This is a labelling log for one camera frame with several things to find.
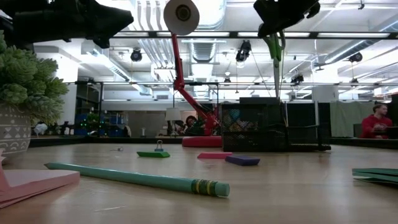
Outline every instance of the table surface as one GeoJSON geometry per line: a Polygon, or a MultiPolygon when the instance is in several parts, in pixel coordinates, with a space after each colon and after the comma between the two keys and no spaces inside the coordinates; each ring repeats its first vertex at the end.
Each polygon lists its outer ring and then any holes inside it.
{"type": "Polygon", "coordinates": [[[229,183],[228,198],[213,198],[82,177],[0,210],[1,223],[397,223],[398,190],[353,180],[352,168],[398,168],[398,151],[333,146],[331,152],[247,153],[258,166],[219,159],[201,151],[163,145],[170,158],[140,158],[148,144],[78,144],[30,149],[5,169],[44,169],[66,162],[146,174],[229,183]],[[122,146],[122,152],[112,151],[122,146]]]}

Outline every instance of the pink eraser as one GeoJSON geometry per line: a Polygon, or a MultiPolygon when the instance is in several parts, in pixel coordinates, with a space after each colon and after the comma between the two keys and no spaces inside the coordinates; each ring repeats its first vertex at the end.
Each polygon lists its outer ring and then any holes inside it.
{"type": "Polygon", "coordinates": [[[232,156],[232,152],[203,152],[198,159],[225,159],[227,156],[232,156]]]}

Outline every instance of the black crate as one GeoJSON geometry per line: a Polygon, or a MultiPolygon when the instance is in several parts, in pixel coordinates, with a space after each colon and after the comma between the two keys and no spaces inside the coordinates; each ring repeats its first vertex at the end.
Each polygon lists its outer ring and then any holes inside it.
{"type": "Polygon", "coordinates": [[[328,142],[323,142],[319,126],[286,127],[283,109],[283,105],[222,105],[223,150],[275,152],[330,149],[328,142]]]}

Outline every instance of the potted plant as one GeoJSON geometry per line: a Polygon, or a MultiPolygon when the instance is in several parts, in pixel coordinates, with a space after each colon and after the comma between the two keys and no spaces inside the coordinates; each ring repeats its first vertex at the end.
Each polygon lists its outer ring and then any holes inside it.
{"type": "Polygon", "coordinates": [[[7,47],[0,30],[0,150],[6,159],[27,150],[31,124],[53,124],[60,118],[68,92],[54,77],[55,60],[37,58],[30,50],[7,47]]]}

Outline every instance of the red shirt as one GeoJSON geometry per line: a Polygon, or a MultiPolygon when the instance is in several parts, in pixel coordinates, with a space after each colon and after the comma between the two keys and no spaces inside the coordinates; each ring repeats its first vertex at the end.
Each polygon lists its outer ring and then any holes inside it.
{"type": "Polygon", "coordinates": [[[361,138],[376,138],[377,134],[373,133],[373,127],[376,124],[384,125],[387,127],[392,126],[392,121],[389,118],[382,117],[381,119],[375,117],[373,114],[362,120],[362,134],[361,138]]]}

